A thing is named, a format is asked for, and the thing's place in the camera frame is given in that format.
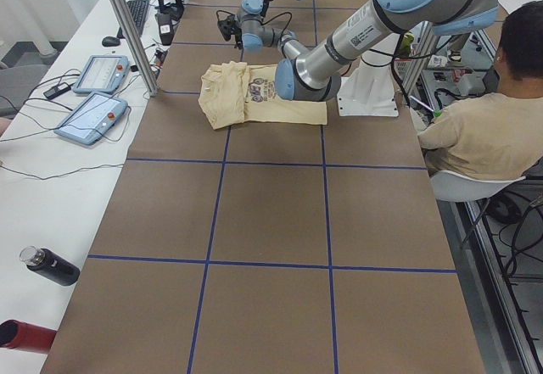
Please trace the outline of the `teach pendant tablet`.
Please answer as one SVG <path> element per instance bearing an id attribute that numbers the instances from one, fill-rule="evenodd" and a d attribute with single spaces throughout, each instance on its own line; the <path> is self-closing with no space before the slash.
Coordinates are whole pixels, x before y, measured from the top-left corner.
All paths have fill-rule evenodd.
<path id="1" fill-rule="evenodd" d="M 90 146 L 105 136 L 126 109 L 126 100 L 103 92 L 90 93 L 53 132 L 65 139 Z"/>
<path id="2" fill-rule="evenodd" d="M 113 94 L 124 81 L 129 69 L 127 56 L 92 55 L 71 89 L 75 94 L 81 95 L 91 92 Z"/>

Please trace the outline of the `aluminium frame post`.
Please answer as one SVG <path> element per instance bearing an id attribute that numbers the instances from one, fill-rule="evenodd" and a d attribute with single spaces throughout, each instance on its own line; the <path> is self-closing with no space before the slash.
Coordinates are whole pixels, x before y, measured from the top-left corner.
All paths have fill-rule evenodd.
<path id="1" fill-rule="evenodd" d="M 148 94 L 150 97 L 154 97 L 157 95 L 159 87 L 126 0 L 110 0 L 110 2 L 114 10 L 115 17 L 118 20 L 119 26 L 123 31 L 128 47 L 132 53 L 132 57 L 134 58 L 139 69 L 139 73 L 143 78 L 143 82 L 147 87 Z"/>

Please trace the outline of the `person in beige shirt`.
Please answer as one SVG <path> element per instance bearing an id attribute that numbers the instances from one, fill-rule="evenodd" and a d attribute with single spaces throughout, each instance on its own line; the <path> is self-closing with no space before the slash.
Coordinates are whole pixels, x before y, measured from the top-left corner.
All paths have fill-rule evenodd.
<path id="1" fill-rule="evenodd" d="M 429 174 L 514 180 L 542 157 L 542 3 L 524 4 L 501 28 L 495 92 L 456 101 L 418 135 Z"/>

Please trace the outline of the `black water bottle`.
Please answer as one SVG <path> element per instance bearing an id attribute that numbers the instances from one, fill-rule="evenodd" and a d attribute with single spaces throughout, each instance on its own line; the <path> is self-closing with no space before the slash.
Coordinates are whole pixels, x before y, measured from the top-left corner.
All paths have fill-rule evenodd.
<path id="1" fill-rule="evenodd" d="M 20 251 L 22 261 L 29 271 L 58 283 L 70 286 L 77 282 L 80 270 L 48 248 L 28 246 Z"/>

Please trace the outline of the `red cylinder bottle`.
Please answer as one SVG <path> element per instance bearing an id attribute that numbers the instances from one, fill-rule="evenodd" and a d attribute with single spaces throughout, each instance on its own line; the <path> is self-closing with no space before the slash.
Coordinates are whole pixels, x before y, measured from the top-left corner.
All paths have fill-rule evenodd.
<path id="1" fill-rule="evenodd" d="M 57 334 L 56 330 L 16 320 L 1 324 L 1 347 L 47 354 Z"/>

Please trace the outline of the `white plastic chair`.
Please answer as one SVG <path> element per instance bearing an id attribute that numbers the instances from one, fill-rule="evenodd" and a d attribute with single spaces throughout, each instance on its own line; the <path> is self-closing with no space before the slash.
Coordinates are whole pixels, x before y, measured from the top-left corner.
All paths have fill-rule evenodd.
<path id="1" fill-rule="evenodd" d="M 430 183 L 435 198 L 440 201 L 466 203 L 484 199 L 483 208 L 462 239 L 461 247 L 463 248 L 483 218 L 491 198 L 509 185 L 524 179 L 525 177 L 521 176 L 514 180 L 483 181 L 451 170 L 439 170 L 430 176 Z"/>

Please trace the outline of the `black keyboard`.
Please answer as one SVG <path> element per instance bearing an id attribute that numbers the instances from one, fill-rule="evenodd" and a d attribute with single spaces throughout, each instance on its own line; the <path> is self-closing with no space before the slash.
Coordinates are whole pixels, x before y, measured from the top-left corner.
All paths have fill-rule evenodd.
<path id="1" fill-rule="evenodd" d="M 148 17 L 149 0 L 129 0 L 126 5 L 131 13 L 137 33 L 141 36 Z"/>

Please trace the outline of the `far teach pendant tablet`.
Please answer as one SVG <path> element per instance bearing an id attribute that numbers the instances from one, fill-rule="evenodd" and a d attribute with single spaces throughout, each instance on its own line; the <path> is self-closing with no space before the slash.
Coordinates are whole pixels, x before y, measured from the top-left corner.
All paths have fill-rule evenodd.
<path id="1" fill-rule="evenodd" d="M 129 69 L 127 56 L 92 55 L 71 89 L 75 94 L 81 95 L 91 92 L 113 94 L 124 81 Z"/>

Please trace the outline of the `cream long-sleeve printed shirt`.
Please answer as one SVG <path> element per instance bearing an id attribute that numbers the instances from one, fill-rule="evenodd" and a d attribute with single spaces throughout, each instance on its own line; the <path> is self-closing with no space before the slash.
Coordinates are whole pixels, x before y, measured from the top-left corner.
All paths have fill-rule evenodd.
<path id="1" fill-rule="evenodd" d="M 275 87 L 274 64 L 211 65 L 201 76 L 199 106 L 215 130 L 244 122 L 326 125 L 324 102 L 288 101 Z"/>

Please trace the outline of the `near teach pendant tablet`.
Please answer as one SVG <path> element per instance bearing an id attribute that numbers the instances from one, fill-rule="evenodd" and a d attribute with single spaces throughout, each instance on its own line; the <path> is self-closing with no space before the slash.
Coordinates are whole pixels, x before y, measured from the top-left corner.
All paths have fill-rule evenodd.
<path id="1" fill-rule="evenodd" d="M 126 109 L 126 100 L 103 92 L 90 93 L 53 132 L 65 139 L 90 146 L 105 136 Z"/>

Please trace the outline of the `black computer mouse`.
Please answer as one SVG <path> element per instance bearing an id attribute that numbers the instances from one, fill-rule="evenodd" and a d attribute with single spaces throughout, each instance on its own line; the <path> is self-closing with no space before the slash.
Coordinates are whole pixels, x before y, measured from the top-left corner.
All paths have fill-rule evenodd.
<path id="1" fill-rule="evenodd" d="M 120 39 L 115 36 L 105 36 L 101 44 L 103 47 L 118 47 L 120 46 Z"/>

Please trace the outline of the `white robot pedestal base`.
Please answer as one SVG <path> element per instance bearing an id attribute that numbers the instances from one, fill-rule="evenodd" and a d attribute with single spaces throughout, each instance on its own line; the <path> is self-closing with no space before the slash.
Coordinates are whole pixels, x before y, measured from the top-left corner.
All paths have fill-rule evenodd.
<path id="1" fill-rule="evenodd" d="M 365 52 L 359 66 L 342 78 L 337 95 L 340 116 L 397 117 L 390 57 Z"/>

